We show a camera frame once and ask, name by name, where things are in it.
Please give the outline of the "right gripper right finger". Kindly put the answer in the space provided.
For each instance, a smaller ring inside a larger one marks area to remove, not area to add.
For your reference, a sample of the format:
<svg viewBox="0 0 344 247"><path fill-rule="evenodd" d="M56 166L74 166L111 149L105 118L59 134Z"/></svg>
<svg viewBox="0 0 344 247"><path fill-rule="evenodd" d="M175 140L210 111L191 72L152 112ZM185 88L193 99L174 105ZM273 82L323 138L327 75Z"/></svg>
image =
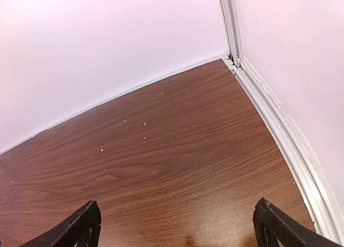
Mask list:
<svg viewBox="0 0 344 247"><path fill-rule="evenodd" d="M264 198L255 206L253 224L258 246L339 246L299 224Z"/></svg>

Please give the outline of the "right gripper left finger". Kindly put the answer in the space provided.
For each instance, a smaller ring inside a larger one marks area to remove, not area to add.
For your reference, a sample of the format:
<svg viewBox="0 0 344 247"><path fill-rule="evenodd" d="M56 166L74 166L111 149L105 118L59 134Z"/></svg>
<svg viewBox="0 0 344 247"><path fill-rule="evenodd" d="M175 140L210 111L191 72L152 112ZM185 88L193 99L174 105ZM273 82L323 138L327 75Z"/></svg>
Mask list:
<svg viewBox="0 0 344 247"><path fill-rule="evenodd" d="M57 226L22 246L97 246L101 220L97 202L91 200Z"/></svg>

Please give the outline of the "right side aluminium floor rail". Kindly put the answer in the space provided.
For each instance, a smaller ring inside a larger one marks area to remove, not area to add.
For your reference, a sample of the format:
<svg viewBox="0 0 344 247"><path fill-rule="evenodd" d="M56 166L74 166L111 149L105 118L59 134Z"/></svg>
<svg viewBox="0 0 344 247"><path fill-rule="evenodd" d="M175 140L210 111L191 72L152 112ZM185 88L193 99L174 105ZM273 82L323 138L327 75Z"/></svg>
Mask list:
<svg viewBox="0 0 344 247"><path fill-rule="evenodd" d="M343 244L343 216L320 168L318 158L292 118L282 111L278 98L255 68L223 59L253 103L274 138L301 192L316 231Z"/></svg>

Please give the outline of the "right aluminium frame post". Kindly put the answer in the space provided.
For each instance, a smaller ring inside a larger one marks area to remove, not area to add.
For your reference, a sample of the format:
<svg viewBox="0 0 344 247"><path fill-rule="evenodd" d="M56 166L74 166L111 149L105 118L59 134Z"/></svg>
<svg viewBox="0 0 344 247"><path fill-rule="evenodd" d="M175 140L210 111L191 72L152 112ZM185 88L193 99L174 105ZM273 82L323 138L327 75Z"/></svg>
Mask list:
<svg viewBox="0 0 344 247"><path fill-rule="evenodd" d="M243 53L235 0L219 0L224 20L229 59L236 67L241 67Z"/></svg>

